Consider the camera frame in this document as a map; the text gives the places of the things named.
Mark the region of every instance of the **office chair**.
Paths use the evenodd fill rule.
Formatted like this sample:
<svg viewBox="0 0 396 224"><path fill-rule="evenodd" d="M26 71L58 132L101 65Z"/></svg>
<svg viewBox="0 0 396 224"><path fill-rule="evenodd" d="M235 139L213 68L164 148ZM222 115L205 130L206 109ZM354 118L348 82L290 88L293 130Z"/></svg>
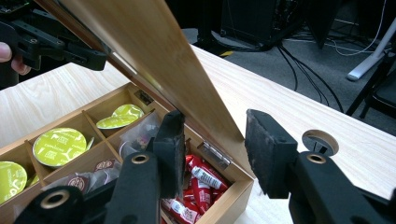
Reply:
<svg viewBox="0 0 396 224"><path fill-rule="evenodd" d="M373 108L396 119L396 69L389 72L396 61L396 42L392 50L386 53L373 75L367 81L355 101L352 103L347 115L352 116L361 101L365 100L360 118L364 119L369 108Z"/></svg>
<svg viewBox="0 0 396 224"><path fill-rule="evenodd" d="M365 98L361 119L365 118L370 107L396 119L396 69L384 79Z"/></svg>

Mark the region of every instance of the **white cable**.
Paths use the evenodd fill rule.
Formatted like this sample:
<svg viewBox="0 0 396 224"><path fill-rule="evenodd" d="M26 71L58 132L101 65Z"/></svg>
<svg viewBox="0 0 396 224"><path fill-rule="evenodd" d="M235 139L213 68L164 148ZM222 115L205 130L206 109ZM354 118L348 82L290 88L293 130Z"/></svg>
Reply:
<svg viewBox="0 0 396 224"><path fill-rule="evenodd" d="M352 55L357 55L357 54L363 53L363 52L365 52L368 48L370 48L370 47L374 44L374 42L376 41L376 39L378 38L379 31L381 30L382 20L384 19L385 5L386 5L386 4L387 4L387 0L384 0L384 5L382 6L381 21L379 22L378 30L377 30L377 32L376 32L376 35L375 35L375 37L374 37L374 40L371 42L371 44L370 44L369 46L367 46L367 48L362 49L362 50L360 50L360 51L358 51L358 52L355 52L355 53L345 54L345 53L342 53L342 52L340 52L340 51L338 50L337 45L336 45L335 42L334 42L334 44L335 44L335 46L336 46L336 47L335 47L335 50L336 50L339 54L341 54L341 55L343 55L343 56L352 56Z"/></svg>
<svg viewBox="0 0 396 224"><path fill-rule="evenodd" d="M293 41L293 42L313 43L313 44L316 43L313 40L299 40L299 39L284 39L284 40ZM356 52L361 51L360 49L349 49L349 48L339 47L339 46L336 46L336 42L334 40L330 40L330 41L332 41L334 43L334 45L326 44L326 43L324 45L328 46L328 47L332 47L332 48L339 48L339 49L345 49L345 50L356 51ZM363 51L362 53L373 53L373 51L366 50L366 51Z"/></svg>

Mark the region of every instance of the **box lid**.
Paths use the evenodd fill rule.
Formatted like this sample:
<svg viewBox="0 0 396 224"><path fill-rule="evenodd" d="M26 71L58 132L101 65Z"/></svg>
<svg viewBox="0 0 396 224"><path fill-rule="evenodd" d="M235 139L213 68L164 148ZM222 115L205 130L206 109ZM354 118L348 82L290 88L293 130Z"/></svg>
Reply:
<svg viewBox="0 0 396 224"><path fill-rule="evenodd" d="M87 27L180 110L196 132L253 175L243 135L165 1L60 0L67 13L49 2L37 1L85 42L94 39L83 31Z"/></svg>

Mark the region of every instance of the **light wood tabletop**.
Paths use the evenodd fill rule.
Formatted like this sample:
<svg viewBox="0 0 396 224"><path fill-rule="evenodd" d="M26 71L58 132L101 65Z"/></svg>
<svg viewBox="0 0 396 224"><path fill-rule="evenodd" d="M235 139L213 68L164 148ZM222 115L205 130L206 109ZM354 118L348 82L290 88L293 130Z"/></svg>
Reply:
<svg viewBox="0 0 396 224"><path fill-rule="evenodd" d="M302 136L321 130L338 143L332 159L352 183L389 199L396 187L396 137L193 47L241 133L246 111L273 116L306 150ZM93 72L67 64L0 91L0 147L129 82L112 65ZM291 223L288 201L269 200L255 180L246 211L235 223Z"/></svg>

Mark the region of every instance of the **finger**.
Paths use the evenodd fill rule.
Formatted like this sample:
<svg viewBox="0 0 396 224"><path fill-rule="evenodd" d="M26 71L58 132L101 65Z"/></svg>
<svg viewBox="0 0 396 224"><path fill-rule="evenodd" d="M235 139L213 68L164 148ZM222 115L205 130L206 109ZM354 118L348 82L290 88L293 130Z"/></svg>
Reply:
<svg viewBox="0 0 396 224"><path fill-rule="evenodd" d="M26 75L30 72L30 67L23 63L22 56L17 55L14 57L11 63L12 69L21 75Z"/></svg>
<svg viewBox="0 0 396 224"><path fill-rule="evenodd" d="M0 42L0 63L8 62L11 59L12 52L8 44Z"/></svg>

